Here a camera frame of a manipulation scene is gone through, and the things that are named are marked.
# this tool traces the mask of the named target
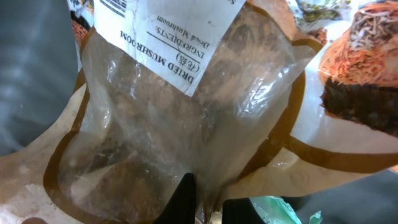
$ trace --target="barcode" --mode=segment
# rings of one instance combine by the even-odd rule
[[[126,0],[99,0],[99,1],[117,15],[125,18],[124,14],[126,13],[126,6],[127,6]]]

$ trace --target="transparent plastic bag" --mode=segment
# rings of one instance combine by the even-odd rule
[[[287,103],[281,96],[314,54],[246,4],[189,97],[94,32],[81,54],[90,102],[61,159],[60,190],[86,213],[144,222],[192,172],[204,220],[272,129]]]

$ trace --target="white label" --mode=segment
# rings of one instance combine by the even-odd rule
[[[245,0],[94,0],[111,44],[192,96]]]

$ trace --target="shredded food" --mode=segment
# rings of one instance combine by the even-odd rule
[[[389,51],[398,48],[397,39],[398,3],[366,6],[356,13],[351,29],[326,50],[320,63],[322,83],[330,77],[345,85],[398,87],[398,71],[387,70],[385,63]]]

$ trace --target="food package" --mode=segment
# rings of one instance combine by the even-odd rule
[[[83,68],[60,119],[25,150],[0,157],[7,222],[152,223],[191,172],[197,223],[206,223],[229,198],[306,195],[398,163],[394,131],[381,122],[369,127],[347,108],[363,103],[333,107],[352,91],[333,86],[338,54],[326,52],[343,49],[332,46],[369,4],[187,2],[68,1]],[[147,16],[154,9],[163,14]],[[203,20],[215,14],[224,20]],[[134,25],[114,22],[126,20]],[[159,23],[175,34],[150,26]],[[177,38],[184,31],[205,51]]]

